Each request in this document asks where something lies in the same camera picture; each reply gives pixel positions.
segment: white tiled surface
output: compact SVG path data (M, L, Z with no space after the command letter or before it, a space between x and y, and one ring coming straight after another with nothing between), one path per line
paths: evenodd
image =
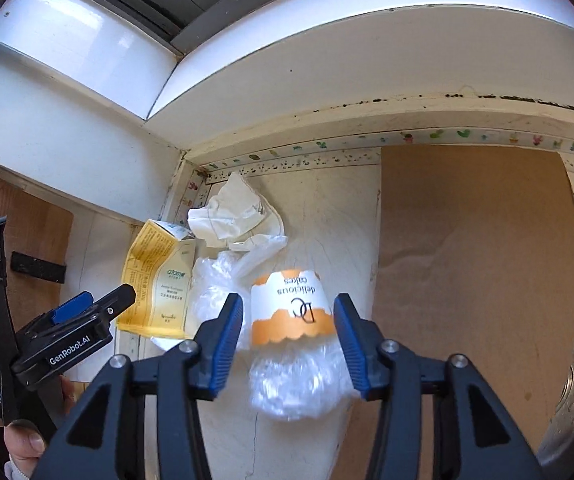
M147 118L176 56L91 0L7 0L0 43Z

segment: white wall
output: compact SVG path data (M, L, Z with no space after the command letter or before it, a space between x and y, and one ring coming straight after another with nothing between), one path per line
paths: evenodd
M97 209L157 218L180 153L0 46L0 166Z

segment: wooden panel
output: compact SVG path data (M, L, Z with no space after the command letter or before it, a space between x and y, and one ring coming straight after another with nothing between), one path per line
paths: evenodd
M6 257L19 251L64 264L72 213L0 180L0 216L7 215ZM60 285L11 272L8 300L14 326L20 328L38 314L59 304Z
M571 364L574 201L555 153L382 150L373 320L419 355L467 354L537 449ZM377 402L353 409L332 478L363 478ZM421 479L432 463L423 403Z

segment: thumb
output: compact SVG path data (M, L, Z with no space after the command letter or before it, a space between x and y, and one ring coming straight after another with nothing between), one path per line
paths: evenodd
M35 431L14 424L5 427L3 437L16 467L27 477L31 476L45 452L45 441Z

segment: metal screw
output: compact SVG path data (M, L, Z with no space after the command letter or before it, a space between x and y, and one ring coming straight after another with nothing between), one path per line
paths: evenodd
M198 352L198 343L193 339L185 339L180 342L178 349L183 352L183 354L193 354Z
M451 364L456 368L464 368L469 364L469 359L467 359L463 354L455 354L451 356Z
M381 348L388 354L395 354L398 352L398 350L400 350L400 345L397 343L397 341L393 341L392 339L385 339L381 343Z
M127 364L127 356L123 354L116 354L109 360L109 365L112 368L122 368Z

